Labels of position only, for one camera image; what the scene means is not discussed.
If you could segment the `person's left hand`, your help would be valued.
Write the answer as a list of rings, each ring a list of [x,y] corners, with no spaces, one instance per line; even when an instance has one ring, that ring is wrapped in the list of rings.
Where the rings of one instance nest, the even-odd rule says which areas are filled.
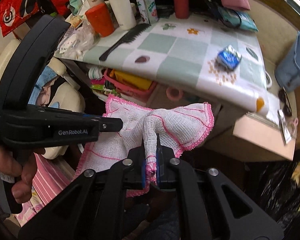
[[[0,146],[0,172],[13,177],[21,176],[21,180],[12,187],[12,194],[18,204],[28,202],[31,199],[32,181],[37,172],[35,154],[45,154],[45,149],[30,150],[29,153],[27,162],[22,166],[7,150]]]

